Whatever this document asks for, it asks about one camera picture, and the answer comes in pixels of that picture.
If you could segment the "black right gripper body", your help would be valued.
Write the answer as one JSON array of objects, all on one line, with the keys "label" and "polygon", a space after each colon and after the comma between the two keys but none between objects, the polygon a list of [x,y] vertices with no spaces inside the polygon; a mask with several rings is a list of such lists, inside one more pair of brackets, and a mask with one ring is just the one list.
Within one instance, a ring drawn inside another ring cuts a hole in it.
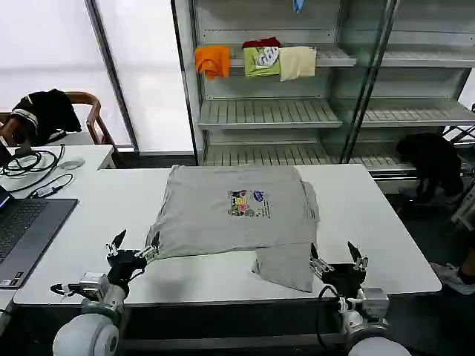
[{"label": "black right gripper body", "polygon": [[355,269],[351,263],[331,264],[328,271],[322,273],[323,283],[331,285],[344,297],[357,297],[358,290],[366,278],[366,271]]}]

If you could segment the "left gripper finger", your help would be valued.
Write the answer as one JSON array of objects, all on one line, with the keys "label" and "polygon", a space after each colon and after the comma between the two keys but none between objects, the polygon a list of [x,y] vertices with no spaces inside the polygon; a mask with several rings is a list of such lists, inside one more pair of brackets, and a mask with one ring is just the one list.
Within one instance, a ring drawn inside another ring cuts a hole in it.
[{"label": "left gripper finger", "polygon": [[143,258],[145,260],[156,260],[159,256],[159,247],[160,247],[160,233],[157,232],[151,242],[144,247],[141,251],[135,254],[136,257]]},{"label": "left gripper finger", "polygon": [[118,255],[119,248],[122,245],[126,232],[126,229],[122,230],[118,235],[113,238],[111,243],[105,245],[107,250],[107,257],[113,257]]}]

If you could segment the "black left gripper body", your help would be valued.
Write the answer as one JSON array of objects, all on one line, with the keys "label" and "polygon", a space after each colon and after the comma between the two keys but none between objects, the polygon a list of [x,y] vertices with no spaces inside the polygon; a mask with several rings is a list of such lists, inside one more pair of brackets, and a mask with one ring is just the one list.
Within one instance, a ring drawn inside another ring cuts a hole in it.
[{"label": "black left gripper body", "polygon": [[117,286],[128,285],[134,272],[139,271],[141,274],[147,266],[147,260],[140,255],[139,250],[119,250],[107,256],[107,261],[110,266],[108,281]]}]

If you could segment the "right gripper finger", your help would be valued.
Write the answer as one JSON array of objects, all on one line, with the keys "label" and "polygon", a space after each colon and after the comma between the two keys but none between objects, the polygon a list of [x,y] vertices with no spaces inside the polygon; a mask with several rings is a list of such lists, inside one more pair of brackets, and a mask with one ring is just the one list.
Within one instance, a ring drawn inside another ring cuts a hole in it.
[{"label": "right gripper finger", "polygon": [[347,244],[354,262],[354,269],[358,271],[366,271],[368,265],[368,257],[362,255],[360,250],[351,242],[348,242]]},{"label": "right gripper finger", "polygon": [[317,277],[333,271],[333,267],[319,257],[315,243],[311,243],[309,265]]}]

